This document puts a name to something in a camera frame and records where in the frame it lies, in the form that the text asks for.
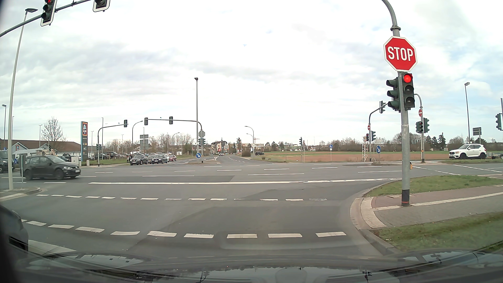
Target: road sign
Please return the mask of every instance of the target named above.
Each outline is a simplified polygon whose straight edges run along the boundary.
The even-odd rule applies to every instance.
[[[417,64],[415,48],[405,37],[392,36],[384,43],[384,59],[397,72],[409,72]]]

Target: red traffic light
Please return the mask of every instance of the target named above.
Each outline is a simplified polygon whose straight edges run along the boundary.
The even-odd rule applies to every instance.
[[[406,83],[412,82],[412,74],[404,74],[403,75],[403,81]]]

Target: traffic island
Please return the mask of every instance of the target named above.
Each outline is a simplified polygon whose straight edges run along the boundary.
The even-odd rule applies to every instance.
[[[427,248],[479,249],[503,240],[501,179],[412,178],[408,207],[400,206],[400,191],[400,181],[376,186],[362,192],[351,207],[356,228],[382,254]]]

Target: bare tree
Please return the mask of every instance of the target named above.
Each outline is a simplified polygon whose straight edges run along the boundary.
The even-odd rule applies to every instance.
[[[44,123],[42,130],[42,139],[50,142],[64,142],[66,138],[63,136],[63,130],[58,122],[58,119],[51,117]]]

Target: black hatchback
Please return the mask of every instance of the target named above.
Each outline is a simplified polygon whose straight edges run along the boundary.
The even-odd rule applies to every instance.
[[[23,176],[27,180],[33,178],[55,178],[63,180],[66,177],[74,179],[80,175],[80,168],[54,155],[30,156],[26,159]]]

